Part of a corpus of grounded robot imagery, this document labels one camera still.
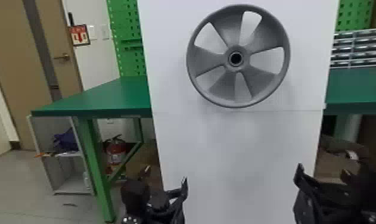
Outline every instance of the sign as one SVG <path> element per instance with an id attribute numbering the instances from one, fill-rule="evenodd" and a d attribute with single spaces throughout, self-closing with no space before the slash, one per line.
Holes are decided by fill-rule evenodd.
<path id="1" fill-rule="evenodd" d="M 74 46 L 82 46 L 82 45 L 90 45 L 91 40 L 89 39 L 88 29 L 86 28 L 86 24 L 82 25 L 75 25 L 68 27 L 72 43 Z"/>

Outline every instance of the white board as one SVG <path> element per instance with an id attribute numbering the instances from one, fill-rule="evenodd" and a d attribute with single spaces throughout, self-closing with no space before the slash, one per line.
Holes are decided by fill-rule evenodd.
<path id="1" fill-rule="evenodd" d="M 199 22 L 231 4 L 269 11 L 291 45 L 282 85 L 243 109 L 206 101 L 185 63 Z M 139 0 L 138 6 L 164 186 L 188 177 L 187 223 L 294 223 L 293 175 L 297 163 L 313 170 L 338 0 Z"/>

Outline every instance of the red fire extinguisher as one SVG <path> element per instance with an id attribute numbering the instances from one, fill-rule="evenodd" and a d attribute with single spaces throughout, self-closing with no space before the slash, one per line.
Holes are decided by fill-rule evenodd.
<path id="1" fill-rule="evenodd" d="M 114 170 L 125 158 L 127 144 L 121 139 L 121 135 L 108 139 L 105 143 L 107 144 L 107 147 L 105 148 L 105 152 L 107 153 L 107 164 L 111 167 L 111 170 Z"/>

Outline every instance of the wheel spoke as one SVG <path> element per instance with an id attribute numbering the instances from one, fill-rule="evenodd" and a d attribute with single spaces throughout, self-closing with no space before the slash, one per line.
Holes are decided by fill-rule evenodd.
<path id="1" fill-rule="evenodd" d="M 249 88 L 251 97 L 256 96 L 264 90 L 274 79 L 276 74 L 264 71 L 253 66 L 247 66 L 242 70 L 243 78 Z"/>
<path id="2" fill-rule="evenodd" d="M 275 26 L 269 18 L 262 18 L 262 21 L 250 35 L 249 43 L 246 45 L 251 54 L 282 46 L 280 40 L 283 34 Z"/>
<path id="3" fill-rule="evenodd" d="M 227 46 L 237 45 L 241 35 L 243 12 L 234 14 L 220 14 L 211 24 Z"/>
<path id="4" fill-rule="evenodd" d="M 204 48 L 195 46 L 195 67 L 196 77 L 223 65 L 223 55 L 212 53 Z"/>
<path id="5" fill-rule="evenodd" d="M 209 92 L 223 99 L 235 99 L 235 80 L 234 72 L 226 71 L 217 82 L 210 87 Z"/>

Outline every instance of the light switch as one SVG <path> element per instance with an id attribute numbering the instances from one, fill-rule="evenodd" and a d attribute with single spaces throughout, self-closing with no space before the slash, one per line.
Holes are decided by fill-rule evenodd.
<path id="1" fill-rule="evenodd" d="M 103 40 L 108 40 L 110 38 L 110 28 L 107 24 L 101 24 L 100 31 Z"/>
<path id="2" fill-rule="evenodd" d="M 95 26 L 93 25 L 88 25 L 88 35 L 89 39 L 92 40 L 97 40 L 97 35 L 96 35 L 96 29 Z"/>

